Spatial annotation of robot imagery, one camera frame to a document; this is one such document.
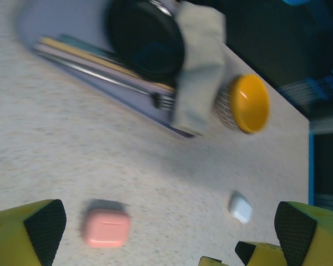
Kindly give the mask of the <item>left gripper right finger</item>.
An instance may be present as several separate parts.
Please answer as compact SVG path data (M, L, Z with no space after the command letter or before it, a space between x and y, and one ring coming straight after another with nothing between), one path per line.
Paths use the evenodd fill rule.
M281 201L274 226L288 265L333 265L333 211Z

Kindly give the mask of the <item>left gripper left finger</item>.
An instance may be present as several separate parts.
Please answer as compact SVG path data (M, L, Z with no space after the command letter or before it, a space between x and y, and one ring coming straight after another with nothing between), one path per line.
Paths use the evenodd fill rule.
M52 265L66 222L59 199L0 211L0 265Z

